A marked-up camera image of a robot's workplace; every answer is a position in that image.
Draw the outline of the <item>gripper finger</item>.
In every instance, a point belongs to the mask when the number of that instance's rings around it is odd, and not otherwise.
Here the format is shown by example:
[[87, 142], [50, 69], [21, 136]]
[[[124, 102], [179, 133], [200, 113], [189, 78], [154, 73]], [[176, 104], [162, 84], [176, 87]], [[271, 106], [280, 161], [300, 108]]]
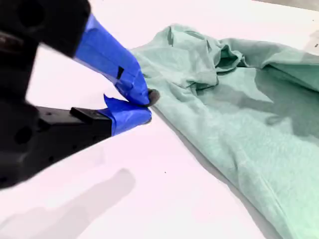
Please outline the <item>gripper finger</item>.
[[149, 107], [160, 98], [157, 90], [147, 87], [135, 56], [92, 14], [88, 18], [74, 59], [106, 77], [132, 104]]
[[32, 160], [56, 162], [152, 119], [150, 110], [127, 101], [104, 97], [101, 110], [39, 107]]

